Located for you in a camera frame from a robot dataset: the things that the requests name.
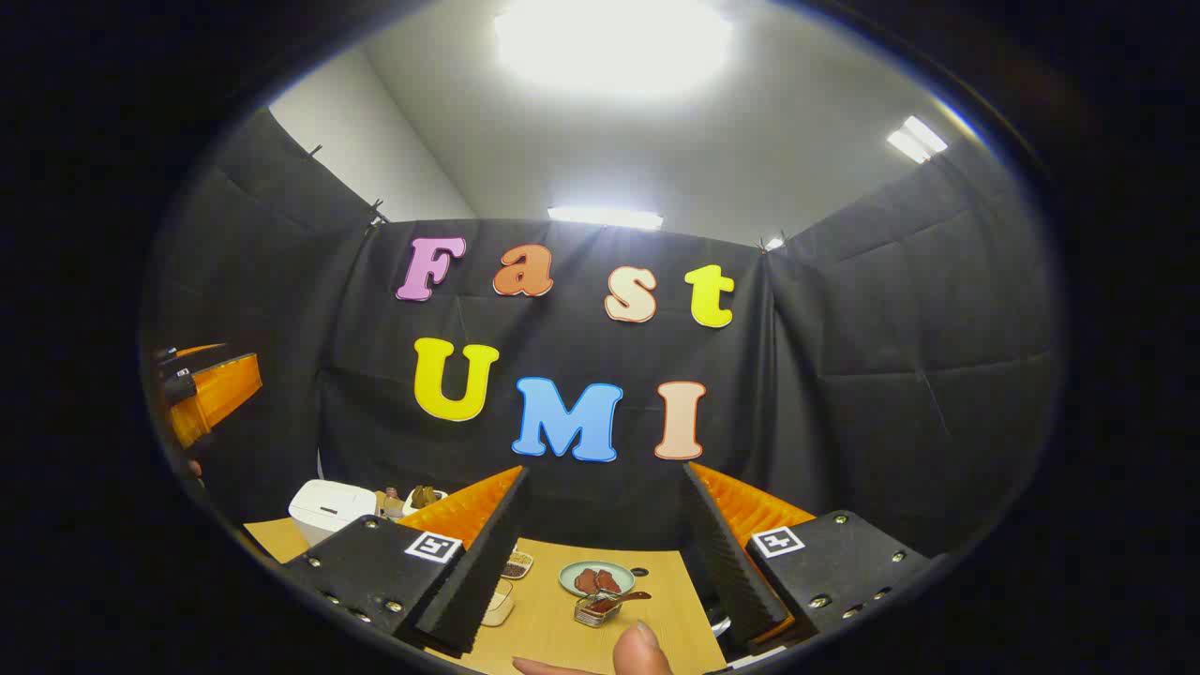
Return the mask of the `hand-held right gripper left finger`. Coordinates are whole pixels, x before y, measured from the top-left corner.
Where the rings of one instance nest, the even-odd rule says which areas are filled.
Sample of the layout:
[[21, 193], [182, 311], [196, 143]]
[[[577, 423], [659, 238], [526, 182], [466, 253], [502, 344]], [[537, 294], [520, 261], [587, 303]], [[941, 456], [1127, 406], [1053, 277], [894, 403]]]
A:
[[348, 619], [460, 657], [474, 649], [528, 504], [529, 470], [515, 466], [400, 522], [358, 516], [283, 567]]

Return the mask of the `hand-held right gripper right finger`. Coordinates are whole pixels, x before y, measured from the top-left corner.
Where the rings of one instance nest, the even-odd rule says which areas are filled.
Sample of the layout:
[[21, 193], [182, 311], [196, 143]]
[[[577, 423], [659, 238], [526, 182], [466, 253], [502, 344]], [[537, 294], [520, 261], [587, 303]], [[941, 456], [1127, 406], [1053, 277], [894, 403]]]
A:
[[846, 629], [930, 568], [930, 557], [851, 510], [812, 516], [698, 462], [682, 471], [692, 538], [745, 649]]

